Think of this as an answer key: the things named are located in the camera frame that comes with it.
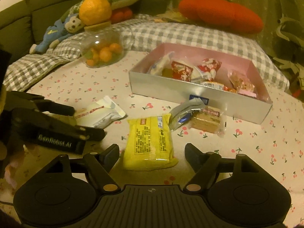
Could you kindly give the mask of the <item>white cream cake packet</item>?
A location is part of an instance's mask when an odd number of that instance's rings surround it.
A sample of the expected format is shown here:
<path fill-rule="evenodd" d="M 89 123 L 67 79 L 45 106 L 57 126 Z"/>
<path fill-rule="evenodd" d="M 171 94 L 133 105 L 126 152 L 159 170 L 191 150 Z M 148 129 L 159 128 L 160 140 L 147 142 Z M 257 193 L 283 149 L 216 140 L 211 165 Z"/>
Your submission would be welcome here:
<path fill-rule="evenodd" d="M 109 96 L 105 96 L 74 115 L 77 125 L 101 129 L 125 116 L 126 113 Z"/>

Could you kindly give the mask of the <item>clear wrapped wafer biscuit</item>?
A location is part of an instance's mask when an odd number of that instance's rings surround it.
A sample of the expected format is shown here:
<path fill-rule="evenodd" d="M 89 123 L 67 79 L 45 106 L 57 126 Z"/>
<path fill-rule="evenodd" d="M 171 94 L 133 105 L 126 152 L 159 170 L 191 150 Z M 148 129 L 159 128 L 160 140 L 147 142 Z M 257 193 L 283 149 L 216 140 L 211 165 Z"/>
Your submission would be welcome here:
<path fill-rule="evenodd" d="M 190 121 L 190 127 L 224 136 L 226 132 L 226 118 L 221 109 L 207 105 L 199 112 L 195 112 Z"/>

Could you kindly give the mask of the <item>yellow snack packet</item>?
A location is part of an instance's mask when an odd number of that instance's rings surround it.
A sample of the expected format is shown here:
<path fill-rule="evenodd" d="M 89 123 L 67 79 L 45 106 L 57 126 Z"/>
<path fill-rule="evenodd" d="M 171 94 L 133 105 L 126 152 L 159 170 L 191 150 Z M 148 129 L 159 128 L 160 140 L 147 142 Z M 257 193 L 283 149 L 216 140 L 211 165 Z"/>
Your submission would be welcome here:
<path fill-rule="evenodd" d="M 174 167 L 169 119 L 171 114 L 128 120 L 129 136 L 123 155 L 123 166 L 130 171 L 152 171 Z"/>

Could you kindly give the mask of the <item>orange white barcode snack packet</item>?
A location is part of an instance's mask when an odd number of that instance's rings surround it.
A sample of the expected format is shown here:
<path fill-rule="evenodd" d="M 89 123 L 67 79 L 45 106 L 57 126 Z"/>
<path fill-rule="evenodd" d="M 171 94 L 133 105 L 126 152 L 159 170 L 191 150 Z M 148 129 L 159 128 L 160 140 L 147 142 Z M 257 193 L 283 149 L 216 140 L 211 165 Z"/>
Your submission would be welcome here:
<path fill-rule="evenodd" d="M 232 93 L 237 92 L 236 89 L 229 88 L 222 83 L 214 82 L 214 81 L 204 81 L 204 82 L 201 83 L 201 85 L 206 86 L 206 87 L 210 87 L 210 88 L 214 88 L 214 89 L 219 89 L 219 90 L 222 90 L 222 91 L 232 92 Z"/>

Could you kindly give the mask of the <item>glass jar with kumquats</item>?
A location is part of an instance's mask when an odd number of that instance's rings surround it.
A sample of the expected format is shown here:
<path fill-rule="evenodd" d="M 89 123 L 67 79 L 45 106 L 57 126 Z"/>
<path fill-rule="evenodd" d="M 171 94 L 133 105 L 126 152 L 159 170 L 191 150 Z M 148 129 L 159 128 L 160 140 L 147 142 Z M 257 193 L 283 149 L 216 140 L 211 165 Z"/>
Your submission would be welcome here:
<path fill-rule="evenodd" d="M 122 36 L 110 22 L 85 27 L 85 38 L 80 42 L 80 52 L 87 67 L 112 65 L 124 55 Z"/>

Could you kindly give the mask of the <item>red round cushion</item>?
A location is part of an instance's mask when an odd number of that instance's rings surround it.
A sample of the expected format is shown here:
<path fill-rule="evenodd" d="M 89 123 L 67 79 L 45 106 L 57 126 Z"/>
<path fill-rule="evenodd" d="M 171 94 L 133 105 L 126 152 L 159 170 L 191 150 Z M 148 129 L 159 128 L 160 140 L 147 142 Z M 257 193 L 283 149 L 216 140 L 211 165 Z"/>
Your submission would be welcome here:
<path fill-rule="evenodd" d="M 255 12 L 227 0 L 182 0 L 178 10 L 190 20 L 236 33 L 256 34 L 264 27 L 262 19 Z"/>

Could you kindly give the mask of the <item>silver foil snack packet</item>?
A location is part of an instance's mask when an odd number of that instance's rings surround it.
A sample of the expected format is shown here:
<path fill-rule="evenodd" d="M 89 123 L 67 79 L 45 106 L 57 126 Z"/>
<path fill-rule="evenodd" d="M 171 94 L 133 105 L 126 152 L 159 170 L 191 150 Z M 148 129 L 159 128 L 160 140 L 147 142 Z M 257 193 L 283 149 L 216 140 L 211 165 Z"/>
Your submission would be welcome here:
<path fill-rule="evenodd" d="M 188 122 L 195 112 L 200 112 L 205 107 L 205 103 L 200 98 L 193 98 L 178 105 L 171 110 L 171 117 L 169 119 L 170 130 L 177 130 Z"/>

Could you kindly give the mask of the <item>red small snack packet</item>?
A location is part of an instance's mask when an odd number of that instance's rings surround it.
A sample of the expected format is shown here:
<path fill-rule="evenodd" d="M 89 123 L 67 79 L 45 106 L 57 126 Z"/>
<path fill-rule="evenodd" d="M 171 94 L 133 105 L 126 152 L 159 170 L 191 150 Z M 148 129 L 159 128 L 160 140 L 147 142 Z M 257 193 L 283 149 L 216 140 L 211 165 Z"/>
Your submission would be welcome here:
<path fill-rule="evenodd" d="M 191 75 L 193 72 L 192 67 L 187 66 L 187 65 L 177 62 L 177 61 L 173 61 L 171 63 L 171 67 L 172 67 L 172 78 L 173 79 L 186 81 L 186 82 L 191 81 Z"/>

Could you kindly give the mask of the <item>dark green sofa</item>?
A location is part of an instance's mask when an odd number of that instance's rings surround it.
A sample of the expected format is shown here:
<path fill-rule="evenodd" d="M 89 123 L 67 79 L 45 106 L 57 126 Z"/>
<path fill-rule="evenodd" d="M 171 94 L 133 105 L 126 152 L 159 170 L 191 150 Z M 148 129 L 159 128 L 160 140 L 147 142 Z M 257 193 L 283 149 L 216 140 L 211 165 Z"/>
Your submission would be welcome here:
<path fill-rule="evenodd" d="M 9 64 L 29 53 L 33 44 L 43 41 L 48 28 L 56 22 L 71 22 L 78 9 L 70 11 L 82 0 L 22 0 L 1 11 L 1 47 L 10 53 Z"/>

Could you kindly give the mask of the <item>grey checked quilt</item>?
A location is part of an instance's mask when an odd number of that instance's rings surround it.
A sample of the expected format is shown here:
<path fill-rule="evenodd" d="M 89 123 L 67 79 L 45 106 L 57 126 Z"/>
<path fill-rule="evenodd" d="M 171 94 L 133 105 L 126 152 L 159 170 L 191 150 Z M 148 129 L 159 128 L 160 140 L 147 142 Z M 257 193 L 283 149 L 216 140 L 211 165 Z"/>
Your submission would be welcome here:
<path fill-rule="evenodd" d="M 286 90 L 290 82 L 273 64 L 255 40 L 233 33 L 179 23 L 154 23 L 148 15 L 114 25 L 130 43 L 131 51 L 150 52 L 161 43 L 175 43 L 206 48 L 242 57 L 253 62 L 260 76 L 278 88 Z M 3 84 L 8 91 L 25 91 L 44 78 L 54 68 L 80 57 L 80 42 L 88 38 L 81 32 L 61 42 L 43 55 L 27 55 L 8 66 Z"/>

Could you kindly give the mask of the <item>green patterned pillow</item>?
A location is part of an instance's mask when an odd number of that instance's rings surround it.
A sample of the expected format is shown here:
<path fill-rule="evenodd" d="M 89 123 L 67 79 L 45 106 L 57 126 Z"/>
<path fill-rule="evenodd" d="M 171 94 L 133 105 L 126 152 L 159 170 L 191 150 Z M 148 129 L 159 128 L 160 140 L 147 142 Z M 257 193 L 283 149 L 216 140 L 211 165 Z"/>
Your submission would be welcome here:
<path fill-rule="evenodd" d="M 65 21 L 65 19 L 73 14 L 76 14 L 79 12 L 79 8 L 84 0 L 81 0 L 79 3 L 76 3 L 71 8 L 69 8 L 60 18 L 62 22 Z M 120 9 L 123 7 L 128 7 L 133 5 L 134 3 L 138 2 L 139 0 L 108 0 L 108 2 L 111 4 L 112 10 Z"/>

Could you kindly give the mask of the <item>white blue milk snack packet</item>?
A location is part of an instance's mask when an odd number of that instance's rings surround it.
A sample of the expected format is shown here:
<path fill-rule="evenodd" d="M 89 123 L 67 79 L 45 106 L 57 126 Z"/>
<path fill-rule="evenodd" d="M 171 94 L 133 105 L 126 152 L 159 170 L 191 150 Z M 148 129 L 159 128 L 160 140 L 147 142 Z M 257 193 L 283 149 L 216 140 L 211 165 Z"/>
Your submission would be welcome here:
<path fill-rule="evenodd" d="M 171 64 L 173 55 L 174 52 L 171 51 L 161 57 L 159 60 L 152 64 L 147 73 L 153 76 L 161 76 L 164 68 Z"/>

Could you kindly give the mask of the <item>red white candy packet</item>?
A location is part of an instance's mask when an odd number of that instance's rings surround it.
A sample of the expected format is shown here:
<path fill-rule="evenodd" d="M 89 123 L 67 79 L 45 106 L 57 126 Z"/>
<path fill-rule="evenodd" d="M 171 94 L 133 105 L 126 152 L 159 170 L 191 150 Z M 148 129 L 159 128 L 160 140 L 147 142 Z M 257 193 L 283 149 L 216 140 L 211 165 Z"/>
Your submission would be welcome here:
<path fill-rule="evenodd" d="M 214 58 L 203 59 L 201 64 L 197 65 L 202 80 L 213 81 L 216 77 L 216 74 L 221 67 L 222 62 Z"/>

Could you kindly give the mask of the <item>blue monkey plush toy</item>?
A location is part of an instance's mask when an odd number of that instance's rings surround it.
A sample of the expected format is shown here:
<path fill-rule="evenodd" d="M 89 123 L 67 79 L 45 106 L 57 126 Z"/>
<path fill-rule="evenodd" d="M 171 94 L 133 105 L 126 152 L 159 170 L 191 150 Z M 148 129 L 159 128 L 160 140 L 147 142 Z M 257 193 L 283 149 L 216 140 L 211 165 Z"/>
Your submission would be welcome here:
<path fill-rule="evenodd" d="M 31 46 L 29 53 L 44 54 L 49 48 L 54 49 L 63 40 L 82 31 L 84 26 L 78 14 L 67 17 L 64 22 L 57 20 L 53 26 L 47 28 L 42 42 Z"/>

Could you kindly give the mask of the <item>large orange citrus fruit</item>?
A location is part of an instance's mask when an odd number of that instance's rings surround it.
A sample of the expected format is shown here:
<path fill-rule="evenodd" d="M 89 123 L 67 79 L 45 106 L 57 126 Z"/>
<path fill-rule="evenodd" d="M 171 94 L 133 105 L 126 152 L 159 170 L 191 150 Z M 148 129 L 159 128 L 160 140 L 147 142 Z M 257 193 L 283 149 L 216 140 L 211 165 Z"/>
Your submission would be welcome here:
<path fill-rule="evenodd" d="M 79 8 L 79 18 L 85 26 L 108 21 L 112 15 L 108 0 L 83 0 Z"/>

